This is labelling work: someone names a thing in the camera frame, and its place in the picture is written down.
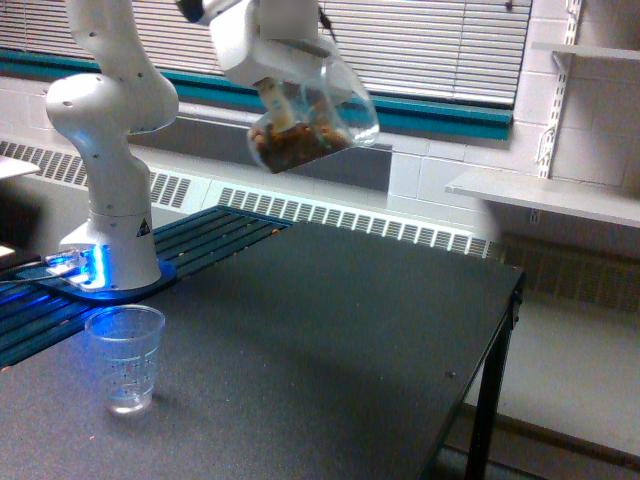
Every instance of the heating vent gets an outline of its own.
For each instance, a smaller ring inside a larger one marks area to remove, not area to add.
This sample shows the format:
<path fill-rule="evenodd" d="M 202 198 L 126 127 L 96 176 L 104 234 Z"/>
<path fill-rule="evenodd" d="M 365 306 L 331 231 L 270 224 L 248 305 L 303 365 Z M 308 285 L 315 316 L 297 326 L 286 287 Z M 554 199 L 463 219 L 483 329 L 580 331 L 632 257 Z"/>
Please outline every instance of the heating vent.
<path fill-rule="evenodd" d="M 426 222 L 375 214 L 302 197 L 226 186 L 218 203 L 296 222 L 315 222 L 396 238 L 463 255 L 489 258 L 523 267 L 527 288 L 540 293 L 593 303 L 624 312 L 640 311 L 640 266 L 612 263 L 594 254 L 567 253 L 555 245 L 541 246 L 521 239 L 496 243 L 471 232 Z"/>
<path fill-rule="evenodd" d="M 623 312 L 640 311 L 640 264 L 558 245 L 505 239 L 504 261 L 523 267 L 530 290 Z"/>
<path fill-rule="evenodd" d="M 77 187 L 87 186 L 87 171 L 82 159 L 64 152 L 30 145 L 0 142 L 0 155 L 33 163 L 40 167 L 36 177 Z M 180 210 L 192 181 L 179 175 L 151 171 L 151 203 Z"/>

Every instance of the teal window frame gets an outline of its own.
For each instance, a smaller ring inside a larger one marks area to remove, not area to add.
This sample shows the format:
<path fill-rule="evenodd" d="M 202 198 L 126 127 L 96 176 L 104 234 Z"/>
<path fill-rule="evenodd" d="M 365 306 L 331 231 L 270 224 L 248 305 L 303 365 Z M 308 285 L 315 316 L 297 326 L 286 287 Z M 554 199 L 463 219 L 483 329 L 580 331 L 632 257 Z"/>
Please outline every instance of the teal window frame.
<path fill-rule="evenodd" d="M 75 73 L 99 72 L 98 64 L 83 59 L 0 49 L 0 74 L 55 80 Z M 160 69 L 181 97 L 228 105 L 230 108 L 262 108 L 255 90 L 215 75 Z M 501 108 L 457 105 L 373 95 L 383 131 L 409 135 L 440 133 L 507 140 L 513 111 Z"/>

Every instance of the window blinds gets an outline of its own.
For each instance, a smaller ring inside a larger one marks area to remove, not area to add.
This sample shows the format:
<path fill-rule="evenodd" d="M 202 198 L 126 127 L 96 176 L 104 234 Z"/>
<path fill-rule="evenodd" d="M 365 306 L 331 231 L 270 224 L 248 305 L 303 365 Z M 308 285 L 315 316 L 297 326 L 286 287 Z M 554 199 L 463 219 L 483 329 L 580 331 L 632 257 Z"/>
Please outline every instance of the window blinds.
<path fill-rule="evenodd" d="M 532 0 L 319 0 L 367 88 L 384 94 L 512 105 Z M 222 75 L 207 28 L 173 0 L 133 0 L 156 66 Z M 0 0 L 0 48 L 80 58 L 63 0 Z"/>

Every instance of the clear plastic cup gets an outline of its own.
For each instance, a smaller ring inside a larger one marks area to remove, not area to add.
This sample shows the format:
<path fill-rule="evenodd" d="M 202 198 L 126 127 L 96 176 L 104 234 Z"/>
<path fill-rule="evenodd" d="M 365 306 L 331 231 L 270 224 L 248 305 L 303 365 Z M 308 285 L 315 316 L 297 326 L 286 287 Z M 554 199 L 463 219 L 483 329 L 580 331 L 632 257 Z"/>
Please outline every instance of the clear plastic cup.
<path fill-rule="evenodd" d="M 85 323 L 109 411 L 126 415 L 151 403 L 164 322 L 156 309 L 123 305 L 105 308 Z"/>
<path fill-rule="evenodd" d="M 340 58 L 325 59 L 298 84 L 264 79 L 258 91 L 267 113 L 249 129 L 247 143 L 254 160 L 272 173 L 376 141 L 373 102 Z"/>

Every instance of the white shelf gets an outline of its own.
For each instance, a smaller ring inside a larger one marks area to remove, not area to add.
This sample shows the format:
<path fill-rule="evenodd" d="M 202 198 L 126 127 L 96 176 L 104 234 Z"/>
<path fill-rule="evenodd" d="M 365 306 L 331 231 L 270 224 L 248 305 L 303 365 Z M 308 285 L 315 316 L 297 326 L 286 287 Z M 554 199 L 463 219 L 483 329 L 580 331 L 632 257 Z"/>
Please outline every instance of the white shelf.
<path fill-rule="evenodd" d="M 547 50 L 554 53 L 577 55 L 586 58 L 604 58 L 610 60 L 629 60 L 640 62 L 640 51 L 619 48 L 589 47 L 582 45 L 563 45 L 560 43 L 533 42 L 535 50 Z"/>
<path fill-rule="evenodd" d="M 40 171 L 40 169 L 32 163 L 0 155 L 0 180 L 18 177 L 20 175 L 28 175 L 29 173 L 38 171 Z"/>
<path fill-rule="evenodd" d="M 449 193 L 640 228 L 640 195 L 528 175 L 474 168 L 446 187 Z"/>

